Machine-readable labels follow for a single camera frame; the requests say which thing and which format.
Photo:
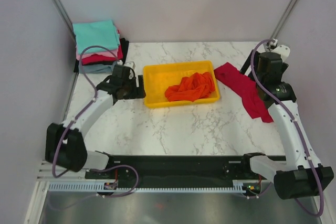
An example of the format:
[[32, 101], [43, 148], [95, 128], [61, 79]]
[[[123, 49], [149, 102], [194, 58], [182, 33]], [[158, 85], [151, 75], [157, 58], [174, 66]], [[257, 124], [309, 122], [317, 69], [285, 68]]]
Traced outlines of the yellow plastic tray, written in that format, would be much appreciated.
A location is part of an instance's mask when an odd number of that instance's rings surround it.
[[[179, 84], [183, 77], [189, 77], [194, 73], [205, 72], [211, 74], [215, 88], [215, 91], [212, 92], [208, 98], [198, 99], [194, 102], [169, 102], [167, 100], [164, 92], [169, 86]], [[213, 64], [209, 60], [145, 66], [143, 68], [143, 79], [146, 92], [144, 104], [151, 109], [214, 103], [221, 97], [214, 75]]]

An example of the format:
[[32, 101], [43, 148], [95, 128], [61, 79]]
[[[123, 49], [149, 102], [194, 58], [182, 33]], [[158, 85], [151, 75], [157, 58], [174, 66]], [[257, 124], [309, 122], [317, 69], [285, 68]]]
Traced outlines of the crimson red t-shirt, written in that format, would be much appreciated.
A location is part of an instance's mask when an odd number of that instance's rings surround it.
[[264, 123], [272, 123], [264, 102], [258, 96], [256, 83], [229, 62], [214, 70], [215, 77], [222, 84], [229, 87], [240, 98], [246, 112], [252, 119], [261, 118]]

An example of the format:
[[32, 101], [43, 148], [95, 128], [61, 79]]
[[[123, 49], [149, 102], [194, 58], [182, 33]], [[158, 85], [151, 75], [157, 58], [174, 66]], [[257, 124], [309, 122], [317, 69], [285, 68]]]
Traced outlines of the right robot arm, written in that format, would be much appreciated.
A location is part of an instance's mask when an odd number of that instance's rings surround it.
[[322, 196], [334, 172], [330, 166], [323, 166], [314, 152], [301, 123], [293, 88], [281, 80], [288, 64], [276, 52], [253, 50], [241, 73], [248, 67], [257, 94], [278, 129], [286, 163], [273, 161], [263, 153], [248, 153], [243, 156], [244, 168], [272, 182], [281, 199]]

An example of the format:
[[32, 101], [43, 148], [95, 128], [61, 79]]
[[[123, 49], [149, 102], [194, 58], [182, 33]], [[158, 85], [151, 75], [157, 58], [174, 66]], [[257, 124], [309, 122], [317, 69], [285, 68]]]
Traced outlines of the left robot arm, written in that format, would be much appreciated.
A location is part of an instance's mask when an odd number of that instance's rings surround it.
[[89, 151], [85, 136], [106, 110], [119, 100], [145, 98], [144, 77], [136, 75], [134, 69], [116, 65], [111, 75], [93, 86], [94, 96], [74, 117], [60, 124], [52, 123], [47, 128], [45, 160], [52, 164], [52, 175], [57, 167], [65, 172], [79, 172], [82, 169], [103, 170], [108, 163], [105, 153]]

